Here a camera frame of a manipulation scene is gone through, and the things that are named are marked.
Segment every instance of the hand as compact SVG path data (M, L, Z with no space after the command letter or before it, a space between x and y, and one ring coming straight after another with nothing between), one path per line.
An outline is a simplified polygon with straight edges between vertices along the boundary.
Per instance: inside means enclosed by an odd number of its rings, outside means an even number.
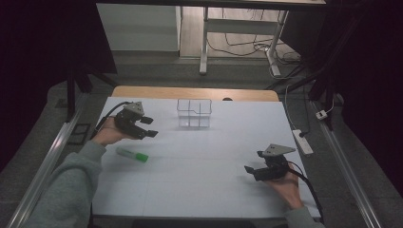
M115 125L114 117L107 118L104 122L104 125L98 131L98 134L96 134L94 138L92 138L94 142L99 143L103 146L114 144L122 139L137 140L121 132Z
M291 169L294 169L291 163L288 163L288 165ZM283 178L278 180L266 180L265 183L275 189L291 209L303 207L299 195L298 177L296 175L287 172Z

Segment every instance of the white table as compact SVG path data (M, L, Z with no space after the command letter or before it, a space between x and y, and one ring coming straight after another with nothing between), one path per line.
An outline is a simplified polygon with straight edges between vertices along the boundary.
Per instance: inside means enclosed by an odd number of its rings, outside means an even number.
M177 100L108 98L101 116L114 105L142 101L154 119L144 129L154 138L124 140L107 147L93 200L96 216L192 219L282 218L287 210L278 195L247 174L244 165L264 167L257 155L269 143L296 147L282 103L213 101L209 128L179 127ZM117 155L121 146L149 156L146 163ZM298 152L286 155L303 170ZM319 217L306 184L300 194L311 215Z

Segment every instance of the metal frame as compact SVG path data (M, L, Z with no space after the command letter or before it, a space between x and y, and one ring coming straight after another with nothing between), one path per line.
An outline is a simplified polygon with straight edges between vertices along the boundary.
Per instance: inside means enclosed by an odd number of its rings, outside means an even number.
M20 204L14 212L14 215L12 215L12 218L7 226L8 228L21 227L29 218L30 213L35 207L37 200L42 194L45 183L48 181L48 178L53 171L54 165L59 159L60 154L62 153L67 143L68 136L71 134L74 125L77 123L83 112L84 105L88 97L88 94L80 94L76 104L75 114L72 116L70 122L64 123L64 125L60 129L59 134L56 136L56 139L54 140L52 146L50 147L50 150L47 153L47 156L45 157L44 161L38 169L38 172L30 183L26 194L21 199Z
M310 104L314 113L317 113L319 109L317 108L315 103L310 102ZM340 143L337 140L335 133L329 130L325 122L319 122L319 124L328 144L332 149L338 167L340 168L340 171L343 174L343 177L357 202L357 206L361 211L362 217L367 223L367 226L369 228L381 228L382 225L374 211L374 208L372 207L371 202L369 201L364 189L362 189L361 184L359 183L358 178L355 175L353 167L350 165L343 149L340 146Z
M280 76L278 65L274 57L279 36L281 35L288 11L281 11L277 22L246 21L231 19L208 19L208 8L204 8L203 33L201 45L201 66L200 75L207 73L207 33L239 33L239 34L261 34L273 35L270 48L267 49L266 56L270 63L270 68L274 76Z
M257 10L354 10L360 8L366 0L340 5L287 3L250 0L96 0L96 3L128 4L128 5L154 5L154 6L183 6L183 7L210 7L210 8L236 8Z

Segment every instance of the transparent box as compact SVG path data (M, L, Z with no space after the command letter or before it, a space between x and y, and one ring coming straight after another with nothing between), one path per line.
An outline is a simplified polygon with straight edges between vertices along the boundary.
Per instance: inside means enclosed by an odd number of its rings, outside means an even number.
M209 127L211 116L211 100L179 99L179 126Z

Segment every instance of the cable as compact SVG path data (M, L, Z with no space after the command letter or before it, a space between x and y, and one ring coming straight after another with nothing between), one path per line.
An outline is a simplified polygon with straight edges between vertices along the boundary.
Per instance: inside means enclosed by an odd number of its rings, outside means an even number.
M323 223L324 219L323 219L322 205L320 204L319 199L317 198L317 193L314 190L314 186L312 186L312 184L309 182L309 180L307 178L305 178L305 176L303 176L296 170L294 170L292 168L288 168L288 172L298 176L306 183L306 185L308 185L308 188L311 191L312 196L314 197L315 203L317 204L317 210L319 211L319 214L320 214L320 222Z
M302 174L302 175L304 175L303 174L303 172L302 172L302 169L296 164L296 163L294 163L294 162L292 162L292 161L288 161L289 163L291 163L291 164L293 164L293 165L295 165L298 169L299 169L299 172Z
M294 78L294 77L293 77L294 75L299 74L304 68L305 68L305 66L303 66L303 65L298 65L298 66L294 67L294 69L291 70L291 72L288 73L287 76L285 76L285 77L282 78L282 79L283 79L283 80L285 80L285 79L292 79L292 78ZM270 73L271 76L273 75L273 72L271 71L271 68L269 68L269 73ZM273 86L275 86L277 83L278 83L278 82L274 82L274 83L270 84L270 85L267 86L264 90L272 89Z
M262 48L267 49L267 48L270 48L270 45L264 44L264 43L253 43L253 48L256 49L256 47L258 47L258 49L262 49Z
M215 50L215 51L225 52L225 53L227 53L227 54L232 54L232 55L236 55L236 56L247 56L247 55L251 55L251 54L256 53L256 52L259 51L258 49L255 49L254 51L252 51L252 52L250 52L250 53L246 53L246 54L237 54L237 53L230 52L230 51L227 51L227 50L222 50L222 49L213 48L213 47L210 45L210 42L208 41L208 39L207 39L207 45L208 45L210 48L212 48L213 50Z
M332 107L328 111L326 111L326 113L332 111L334 106L335 106L335 99L332 99Z
M222 11L222 19L226 18L224 8L222 8L221 11ZM263 19L264 11L265 11L265 9L261 12L260 21ZM250 20L255 19L256 14L257 14L257 10L254 9L254 14L253 14L253 16L252 16L252 18L251 18ZM254 49L256 49L256 48L255 48L255 43L256 43L256 42L265 42L265 41L272 41L272 40L273 40L273 39L267 39L267 40L260 40L260 41L257 41L256 39L257 39L258 36L255 35L255 39L254 39L254 41L252 41L252 42L230 44L230 43L228 42L227 33L224 33L224 34L225 34L225 41L226 41L226 43L227 43L228 46L240 46L240 45L250 45L250 44L253 44L253 45L254 45Z
M292 65L292 64L300 64L301 63L301 61L299 59L287 60L287 59L284 58L284 56L287 55L287 54L297 53L296 51L285 52L284 54L282 54L282 58L280 58L278 56L277 50L275 50L275 53L276 53L276 57L275 57L276 60L278 60L283 65Z
M106 113L106 115L100 120L100 122L95 126L94 132L92 132L92 136L91 139L100 131L101 127L104 125L106 119L110 116L110 114L112 114L113 111L116 110L116 108L122 106L122 105L128 105L131 102L122 102L120 104L117 104L116 106L114 106L112 109L110 109L109 112Z
M288 117L288 121L290 122L291 126L297 130L296 126L293 124L293 121L291 121L290 118L290 113L288 112L288 104L287 104L287 91L288 91L288 86L285 88L285 111L287 112L287 117Z
M301 132L303 137L306 134L308 134L311 131L311 123L309 122L309 115L308 115L308 108L306 107L306 98L305 98L305 85L302 86L302 91L303 91L303 103L304 103L304 107L305 107L305 114L306 114L306 121L308 122L308 130L305 132Z
M297 77L300 77L300 76L297 76L304 68L305 68L305 66L303 66L303 65L298 65L298 66L296 66L289 74L287 74L287 76L285 76L285 77L277 77L277 76L275 76L274 74L273 74L273 71L272 71L272 65L274 64L275 62L273 62L270 66L269 66L269 73L270 73L270 76L272 76L272 78L274 78L274 79L277 79L277 80L286 80L286 79L293 79L293 78L297 78Z

